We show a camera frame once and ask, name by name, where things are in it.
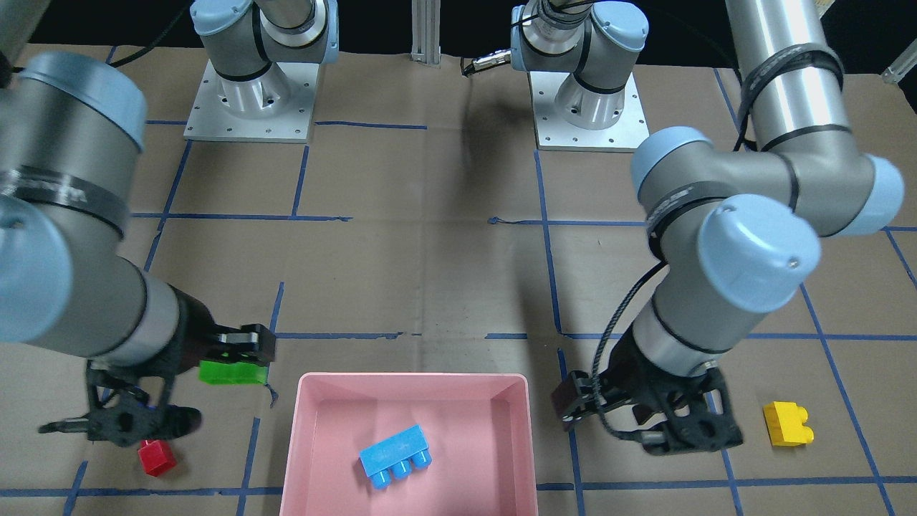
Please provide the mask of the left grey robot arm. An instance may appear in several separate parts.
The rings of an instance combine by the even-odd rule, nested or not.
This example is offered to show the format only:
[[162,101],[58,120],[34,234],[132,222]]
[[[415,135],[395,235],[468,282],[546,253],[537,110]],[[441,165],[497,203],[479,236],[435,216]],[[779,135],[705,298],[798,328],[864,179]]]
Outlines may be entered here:
[[728,1],[742,78],[731,151],[696,128],[648,136],[630,173],[656,265],[610,318],[590,372],[552,393],[565,431],[596,415],[646,453],[743,442],[721,356],[792,299],[821,239],[875,233],[903,205],[893,163],[862,153],[844,65],[812,1]]

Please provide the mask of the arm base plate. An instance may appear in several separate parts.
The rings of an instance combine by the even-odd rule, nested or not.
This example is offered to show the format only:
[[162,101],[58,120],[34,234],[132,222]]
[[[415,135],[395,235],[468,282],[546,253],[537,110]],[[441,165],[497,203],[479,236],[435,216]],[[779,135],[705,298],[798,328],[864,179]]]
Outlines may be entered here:
[[632,153],[649,136],[633,73],[623,90],[608,95],[586,90],[570,73],[528,78],[540,150]]
[[261,77],[233,82],[209,62],[183,136],[209,143],[307,144],[321,69],[315,63],[273,63]]

